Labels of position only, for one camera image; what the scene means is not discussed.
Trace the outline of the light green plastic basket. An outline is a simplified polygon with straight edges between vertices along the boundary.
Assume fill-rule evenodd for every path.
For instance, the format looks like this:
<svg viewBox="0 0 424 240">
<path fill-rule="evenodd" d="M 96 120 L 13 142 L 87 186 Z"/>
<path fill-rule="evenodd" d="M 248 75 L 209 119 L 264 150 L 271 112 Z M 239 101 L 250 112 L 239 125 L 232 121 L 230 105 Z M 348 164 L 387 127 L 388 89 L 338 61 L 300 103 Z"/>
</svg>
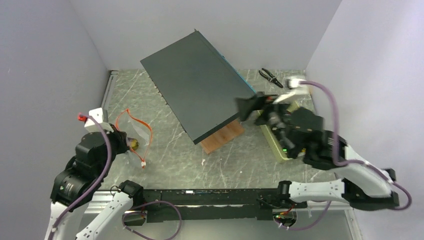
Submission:
<svg viewBox="0 0 424 240">
<path fill-rule="evenodd" d="M 288 112 L 292 113 L 294 110 L 297 110 L 299 108 L 299 104 L 294 101 L 292 102 L 288 107 Z M 257 110 L 256 113 L 258 116 L 262 113 L 262 110 Z M 284 163 L 286 161 L 294 160 L 295 158 L 289 158 L 287 157 L 286 152 L 283 151 L 283 148 L 281 147 L 280 143 L 278 142 L 277 138 L 273 135 L 271 129 L 267 125 L 260 125 L 260 128 L 262 130 L 262 133 L 269 144 L 274 157 L 276 159 L 277 163 Z M 305 149 L 303 149 L 297 157 L 303 157 L 305 155 Z"/>
</svg>

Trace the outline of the clear zip top bag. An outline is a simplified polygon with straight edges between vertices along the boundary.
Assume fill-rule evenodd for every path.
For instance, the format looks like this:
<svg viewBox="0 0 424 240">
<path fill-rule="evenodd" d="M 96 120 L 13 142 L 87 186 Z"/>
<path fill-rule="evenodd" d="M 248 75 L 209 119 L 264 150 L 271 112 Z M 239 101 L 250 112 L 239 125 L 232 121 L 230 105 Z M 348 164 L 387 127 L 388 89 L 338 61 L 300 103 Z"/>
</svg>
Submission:
<svg viewBox="0 0 424 240">
<path fill-rule="evenodd" d="M 143 120 L 134 117 L 130 109 L 121 112 L 116 120 L 115 127 L 120 132 L 125 132 L 124 142 L 128 150 L 124 153 L 127 162 L 134 168 L 144 169 L 147 165 L 146 158 L 153 141 L 153 130 L 151 126 Z M 139 148 L 133 150 L 128 145 L 128 138 L 137 139 Z"/>
</svg>

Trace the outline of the purple eggplant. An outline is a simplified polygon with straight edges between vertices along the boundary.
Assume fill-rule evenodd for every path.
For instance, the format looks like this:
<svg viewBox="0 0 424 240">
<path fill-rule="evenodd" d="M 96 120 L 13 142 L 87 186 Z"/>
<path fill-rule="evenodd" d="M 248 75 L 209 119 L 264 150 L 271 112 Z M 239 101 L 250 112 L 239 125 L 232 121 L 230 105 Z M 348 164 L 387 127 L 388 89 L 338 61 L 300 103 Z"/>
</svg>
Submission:
<svg viewBox="0 0 424 240">
<path fill-rule="evenodd" d="M 140 143 L 139 143 L 139 141 L 137 140 L 137 139 L 135 139 L 135 138 L 128 138 L 127 139 L 127 142 L 128 142 L 128 146 L 131 148 L 131 149 L 133 149 L 133 150 L 137 150 L 138 148 L 139 148 L 139 146 L 140 146 Z"/>
</svg>

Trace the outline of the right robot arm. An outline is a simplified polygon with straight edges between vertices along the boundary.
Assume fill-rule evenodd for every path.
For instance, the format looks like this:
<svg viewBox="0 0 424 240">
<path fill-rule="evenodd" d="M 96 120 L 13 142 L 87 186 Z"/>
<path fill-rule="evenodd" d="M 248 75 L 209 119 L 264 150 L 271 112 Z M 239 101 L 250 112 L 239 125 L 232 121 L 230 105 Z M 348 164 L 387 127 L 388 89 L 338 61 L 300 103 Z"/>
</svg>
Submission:
<svg viewBox="0 0 424 240">
<path fill-rule="evenodd" d="M 324 128 L 321 116 L 305 107 L 277 103 L 276 95 L 263 92 L 249 98 L 237 97 L 235 103 L 243 122 L 252 112 L 259 113 L 254 123 L 269 127 L 288 158 L 302 156 L 304 164 L 339 176 L 327 182 L 279 182 L 275 200 L 280 207 L 307 201 L 342 202 L 362 211 L 399 207 L 399 195 L 390 186 L 396 178 L 395 171 L 351 159 L 354 151 L 342 137 L 334 137 L 332 131 Z"/>
</svg>

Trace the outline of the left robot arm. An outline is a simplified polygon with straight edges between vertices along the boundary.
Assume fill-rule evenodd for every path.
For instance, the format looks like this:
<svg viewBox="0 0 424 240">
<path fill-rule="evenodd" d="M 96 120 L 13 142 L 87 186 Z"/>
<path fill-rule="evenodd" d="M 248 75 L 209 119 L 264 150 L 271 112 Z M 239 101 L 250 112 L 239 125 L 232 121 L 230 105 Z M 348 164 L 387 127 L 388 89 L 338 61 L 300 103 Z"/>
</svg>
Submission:
<svg viewBox="0 0 424 240">
<path fill-rule="evenodd" d="M 122 131 L 90 132 L 82 137 L 75 147 L 75 156 L 54 180 L 45 239 L 104 240 L 118 218 L 143 205 L 144 188 L 126 180 L 118 186 L 118 192 L 106 207 L 80 229 L 85 211 L 108 175 L 111 163 L 116 155 L 128 150 L 127 134 Z"/>
</svg>

